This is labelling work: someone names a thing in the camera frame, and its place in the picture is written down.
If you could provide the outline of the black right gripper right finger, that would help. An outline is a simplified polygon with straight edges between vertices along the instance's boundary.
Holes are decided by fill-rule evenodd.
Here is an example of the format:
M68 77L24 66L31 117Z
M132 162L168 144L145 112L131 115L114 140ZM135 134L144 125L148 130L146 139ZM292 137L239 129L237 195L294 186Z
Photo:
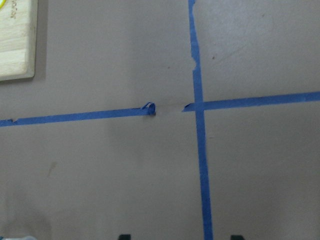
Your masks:
M231 235L230 240L245 240L243 235Z

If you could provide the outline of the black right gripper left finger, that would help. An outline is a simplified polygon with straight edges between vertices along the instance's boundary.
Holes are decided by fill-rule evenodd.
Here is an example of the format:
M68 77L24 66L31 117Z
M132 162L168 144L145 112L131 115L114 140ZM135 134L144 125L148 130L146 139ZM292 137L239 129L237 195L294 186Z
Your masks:
M118 236L118 240L131 240L131 234L121 234Z

